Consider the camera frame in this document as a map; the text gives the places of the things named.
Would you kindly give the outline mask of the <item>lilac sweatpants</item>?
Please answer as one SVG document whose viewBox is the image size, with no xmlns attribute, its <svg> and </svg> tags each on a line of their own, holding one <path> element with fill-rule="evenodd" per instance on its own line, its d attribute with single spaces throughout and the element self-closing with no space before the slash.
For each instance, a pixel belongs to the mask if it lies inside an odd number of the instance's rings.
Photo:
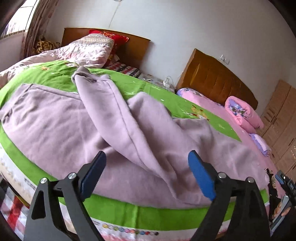
<svg viewBox="0 0 296 241">
<path fill-rule="evenodd" d="M 216 171 L 259 189 L 267 175 L 248 146 L 215 130 L 205 119 L 174 118 L 145 92 L 125 100 L 107 75 L 84 67 L 70 80 L 75 92 L 37 84 L 36 69 L 1 89 L 4 132 L 32 163 L 55 178 L 78 171 L 99 151 L 107 157 L 94 192 L 140 206 L 207 206 L 188 164 L 191 151 Z"/>
</svg>

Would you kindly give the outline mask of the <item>green bed sheet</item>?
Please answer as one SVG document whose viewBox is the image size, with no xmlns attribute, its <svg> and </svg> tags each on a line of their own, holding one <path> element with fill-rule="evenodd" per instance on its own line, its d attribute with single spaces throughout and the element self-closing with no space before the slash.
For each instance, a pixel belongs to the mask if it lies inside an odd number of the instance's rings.
<svg viewBox="0 0 296 241">
<path fill-rule="evenodd" d="M 71 75 L 75 70 L 76 67 L 66 61 L 51 61 L 30 66 L 14 76 L 1 88 L 1 103 L 5 103 L 22 83 L 35 83 L 74 92 L 76 87 L 71 81 Z M 125 99 L 143 91 L 162 102 L 174 117 L 194 119 L 191 111 L 194 104 L 170 91 L 111 70 L 92 68 L 91 72 L 109 75 Z M 213 128 L 241 142 L 229 123 L 209 111 L 205 111 L 205 113 L 209 115 L 208 122 Z M 3 162 L 7 172 L 13 175 L 18 192 L 22 196 L 33 193 L 39 180 L 47 177 L 48 174 L 27 159 L 5 132 L 1 132 L 1 145 L 7 153 Z M 257 157 L 256 169 L 264 171 L 265 168 L 263 168 L 256 153 L 255 155 Z M 102 228 L 112 225 L 118 228 L 139 230 L 143 237 L 148 235 L 159 236 L 161 232 L 165 231 L 197 228 L 208 210 L 206 207 L 193 209 L 141 207 L 96 194 L 86 201 L 85 207 L 91 218 Z"/>
</svg>

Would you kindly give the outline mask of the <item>red plaid cloth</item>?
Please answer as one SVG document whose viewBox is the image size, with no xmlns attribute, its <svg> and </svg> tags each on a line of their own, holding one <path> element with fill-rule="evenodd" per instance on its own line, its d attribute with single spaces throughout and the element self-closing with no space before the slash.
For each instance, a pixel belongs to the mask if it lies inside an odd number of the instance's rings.
<svg viewBox="0 0 296 241">
<path fill-rule="evenodd" d="M 15 195 L 10 186 L 1 183 L 1 215 L 18 240 L 23 240 L 29 209 Z"/>
</svg>

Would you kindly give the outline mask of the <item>folded lilac blanket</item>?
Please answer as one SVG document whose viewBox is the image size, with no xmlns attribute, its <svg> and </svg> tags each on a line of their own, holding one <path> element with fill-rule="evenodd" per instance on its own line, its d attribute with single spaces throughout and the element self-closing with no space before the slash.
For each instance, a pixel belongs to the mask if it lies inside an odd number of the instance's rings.
<svg viewBox="0 0 296 241">
<path fill-rule="evenodd" d="M 255 145 L 258 147 L 258 149 L 260 150 L 260 152 L 264 156 L 269 157 L 270 154 L 271 154 L 271 148 L 265 142 L 265 140 L 262 137 L 260 137 L 258 134 L 255 134 L 255 133 L 249 133 L 249 136 L 251 137 L 251 139 L 253 140 L 253 142 L 255 143 Z"/>
</svg>

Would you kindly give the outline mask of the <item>rolled pink quilt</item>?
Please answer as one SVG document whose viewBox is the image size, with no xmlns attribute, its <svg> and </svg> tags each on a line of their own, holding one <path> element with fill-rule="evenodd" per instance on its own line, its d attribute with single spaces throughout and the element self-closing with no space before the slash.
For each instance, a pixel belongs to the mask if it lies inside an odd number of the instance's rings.
<svg viewBox="0 0 296 241">
<path fill-rule="evenodd" d="M 247 102 L 230 96 L 226 99 L 224 108 L 247 133 L 256 133 L 258 129 L 264 128 L 263 121 Z"/>
</svg>

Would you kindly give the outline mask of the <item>beige wardrobe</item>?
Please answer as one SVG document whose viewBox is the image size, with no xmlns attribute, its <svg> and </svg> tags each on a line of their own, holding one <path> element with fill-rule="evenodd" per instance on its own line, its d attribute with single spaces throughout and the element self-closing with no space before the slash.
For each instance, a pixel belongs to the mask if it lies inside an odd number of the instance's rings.
<svg viewBox="0 0 296 241">
<path fill-rule="evenodd" d="M 295 181 L 295 88 L 280 80 L 267 104 L 259 134 L 271 148 L 269 155 L 278 170 Z"/>
</svg>

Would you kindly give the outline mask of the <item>pink bed sheet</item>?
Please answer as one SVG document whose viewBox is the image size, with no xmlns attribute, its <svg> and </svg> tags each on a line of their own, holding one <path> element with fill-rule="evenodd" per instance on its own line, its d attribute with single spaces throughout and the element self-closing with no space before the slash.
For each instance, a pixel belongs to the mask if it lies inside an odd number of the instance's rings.
<svg viewBox="0 0 296 241">
<path fill-rule="evenodd" d="M 190 88 L 181 88 L 177 91 L 177 95 L 192 102 L 193 106 L 193 113 L 196 114 L 198 117 L 201 118 L 209 118 L 209 115 L 205 113 L 205 111 L 209 111 L 216 116 L 225 120 L 232 129 L 236 132 L 239 139 L 243 144 L 248 146 L 250 149 L 254 150 L 257 154 L 260 163 L 263 165 L 263 168 L 268 168 L 273 174 L 277 173 L 277 169 L 275 164 L 271 159 L 271 154 L 269 157 L 264 156 L 258 147 L 255 145 L 249 133 L 247 133 L 243 128 L 241 128 L 232 118 L 232 116 L 225 110 L 224 104 L 221 105 L 216 103 L 203 94 L 197 92 L 196 90 Z"/>
</svg>

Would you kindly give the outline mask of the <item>plaid pillow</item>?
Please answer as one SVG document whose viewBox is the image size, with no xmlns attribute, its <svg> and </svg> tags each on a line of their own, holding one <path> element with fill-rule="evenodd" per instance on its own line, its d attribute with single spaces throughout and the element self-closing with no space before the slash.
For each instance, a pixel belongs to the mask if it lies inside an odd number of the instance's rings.
<svg viewBox="0 0 296 241">
<path fill-rule="evenodd" d="M 120 63 L 120 62 L 115 62 L 109 66 L 106 67 L 108 70 L 120 72 L 122 74 L 126 74 L 135 78 L 138 78 L 141 74 L 140 70 L 138 68 Z"/>
</svg>

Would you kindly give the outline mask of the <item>cluttered nightstand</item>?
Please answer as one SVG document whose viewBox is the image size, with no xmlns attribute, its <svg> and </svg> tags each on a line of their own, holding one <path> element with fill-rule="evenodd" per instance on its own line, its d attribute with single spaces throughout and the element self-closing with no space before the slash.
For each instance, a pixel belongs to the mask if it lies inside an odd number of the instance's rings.
<svg viewBox="0 0 296 241">
<path fill-rule="evenodd" d="M 175 87 L 173 85 L 173 82 L 172 82 L 172 79 L 170 76 L 166 77 L 165 80 L 162 80 L 162 79 L 154 77 L 150 74 L 141 73 L 138 78 L 141 80 L 144 80 L 146 82 L 149 82 L 151 84 L 154 84 L 158 87 L 161 87 L 165 90 L 168 90 L 172 93 L 175 93 Z"/>
</svg>

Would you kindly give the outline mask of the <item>pale pink patterned quilt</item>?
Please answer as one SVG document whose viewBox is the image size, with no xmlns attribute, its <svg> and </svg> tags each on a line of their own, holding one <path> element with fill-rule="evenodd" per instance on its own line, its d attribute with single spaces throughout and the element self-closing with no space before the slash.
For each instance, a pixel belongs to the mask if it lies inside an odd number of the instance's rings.
<svg viewBox="0 0 296 241">
<path fill-rule="evenodd" d="M 27 57 L 1 72 L 1 87 L 30 66 L 55 60 L 66 60 L 79 66 L 102 68 L 111 54 L 114 40 L 103 34 L 89 34 L 54 50 Z"/>
</svg>

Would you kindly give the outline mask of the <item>brown wooden headboard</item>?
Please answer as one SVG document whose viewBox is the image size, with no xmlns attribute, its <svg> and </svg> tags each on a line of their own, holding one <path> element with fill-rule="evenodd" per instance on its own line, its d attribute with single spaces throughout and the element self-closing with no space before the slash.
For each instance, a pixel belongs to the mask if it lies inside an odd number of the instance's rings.
<svg viewBox="0 0 296 241">
<path fill-rule="evenodd" d="M 150 44 L 150 40 L 144 37 L 105 29 L 65 28 L 61 46 L 64 47 L 65 45 L 68 45 L 71 42 L 88 35 L 90 30 L 104 31 L 111 34 L 118 34 L 121 36 L 129 37 L 129 41 L 123 46 L 119 47 L 116 51 L 116 54 L 119 57 L 120 63 L 140 69 L 142 61 Z"/>
<path fill-rule="evenodd" d="M 232 71 L 216 58 L 194 49 L 176 90 L 190 88 L 219 104 L 230 96 L 238 97 L 257 109 L 258 101 L 252 91 Z"/>
</svg>

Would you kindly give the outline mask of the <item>yellow plush toy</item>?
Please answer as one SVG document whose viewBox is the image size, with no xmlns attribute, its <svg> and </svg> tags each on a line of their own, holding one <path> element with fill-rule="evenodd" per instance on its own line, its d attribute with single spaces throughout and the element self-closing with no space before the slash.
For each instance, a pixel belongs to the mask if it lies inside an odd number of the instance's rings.
<svg viewBox="0 0 296 241">
<path fill-rule="evenodd" d="M 34 53 L 40 54 L 45 51 L 54 50 L 61 47 L 61 43 L 59 42 L 51 42 L 46 40 L 45 38 L 41 38 L 39 41 L 36 42 L 34 47 Z"/>
</svg>

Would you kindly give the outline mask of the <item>red pillow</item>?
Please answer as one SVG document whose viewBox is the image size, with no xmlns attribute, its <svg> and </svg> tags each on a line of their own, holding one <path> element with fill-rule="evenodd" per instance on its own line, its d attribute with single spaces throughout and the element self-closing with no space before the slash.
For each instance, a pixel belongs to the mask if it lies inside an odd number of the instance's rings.
<svg viewBox="0 0 296 241">
<path fill-rule="evenodd" d="M 126 44 L 130 40 L 129 37 L 109 33 L 106 31 L 89 30 L 89 33 L 90 34 L 102 34 L 102 35 L 114 40 L 113 48 L 112 48 L 111 53 L 109 55 L 108 61 L 105 64 L 106 66 L 110 65 L 111 63 L 113 64 L 119 60 L 119 58 L 116 56 L 116 51 L 119 49 L 119 47 L 123 46 L 124 44 Z"/>
</svg>

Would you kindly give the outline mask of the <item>pink floral curtain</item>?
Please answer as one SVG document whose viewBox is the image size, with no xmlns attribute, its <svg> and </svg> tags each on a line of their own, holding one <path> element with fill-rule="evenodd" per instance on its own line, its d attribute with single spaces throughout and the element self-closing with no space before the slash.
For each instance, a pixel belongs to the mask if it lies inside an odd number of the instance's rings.
<svg viewBox="0 0 296 241">
<path fill-rule="evenodd" d="M 45 35 L 49 20 L 52 17 L 58 3 L 58 0 L 38 1 L 29 27 L 25 30 L 23 36 L 21 58 L 27 58 L 33 55 L 36 42 L 39 41 L 39 37 Z"/>
</svg>

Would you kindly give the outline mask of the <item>wall power socket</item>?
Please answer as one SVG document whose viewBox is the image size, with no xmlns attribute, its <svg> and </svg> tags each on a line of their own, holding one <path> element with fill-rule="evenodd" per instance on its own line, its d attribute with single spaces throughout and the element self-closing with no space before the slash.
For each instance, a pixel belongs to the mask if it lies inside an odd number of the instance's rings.
<svg viewBox="0 0 296 241">
<path fill-rule="evenodd" d="M 223 54 L 220 56 L 220 61 L 226 65 L 229 65 L 229 63 L 230 63 L 230 59 L 225 57 Z"/>
</svg>

